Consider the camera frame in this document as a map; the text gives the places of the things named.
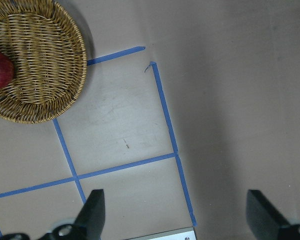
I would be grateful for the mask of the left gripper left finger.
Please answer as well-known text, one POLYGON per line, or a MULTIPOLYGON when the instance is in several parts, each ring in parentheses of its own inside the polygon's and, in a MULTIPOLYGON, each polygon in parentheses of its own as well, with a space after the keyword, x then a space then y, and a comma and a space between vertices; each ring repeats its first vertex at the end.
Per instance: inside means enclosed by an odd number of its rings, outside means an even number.
POLYGON ((58 225, 40 237, 41 240, 99 240, 106 221, 103 189, 91 191, 72 223, 58 225))

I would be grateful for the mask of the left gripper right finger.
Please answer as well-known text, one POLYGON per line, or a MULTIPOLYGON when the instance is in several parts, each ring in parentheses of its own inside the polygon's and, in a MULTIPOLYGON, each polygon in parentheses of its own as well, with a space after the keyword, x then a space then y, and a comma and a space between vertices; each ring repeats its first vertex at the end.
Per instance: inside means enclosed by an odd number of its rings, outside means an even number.
POLYGON ((289 221, 260 190, 247 191, 245 215, 257 240, 300 240, 300 221, 289 221))

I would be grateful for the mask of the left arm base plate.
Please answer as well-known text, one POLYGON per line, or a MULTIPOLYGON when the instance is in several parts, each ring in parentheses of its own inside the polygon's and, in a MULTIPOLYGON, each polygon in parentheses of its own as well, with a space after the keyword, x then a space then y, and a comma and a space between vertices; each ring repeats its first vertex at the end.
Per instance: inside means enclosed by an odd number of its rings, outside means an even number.
POLYGON ((197 237, 193 227, 186 227, 135 237, 131 240, 197 240, 197 237))

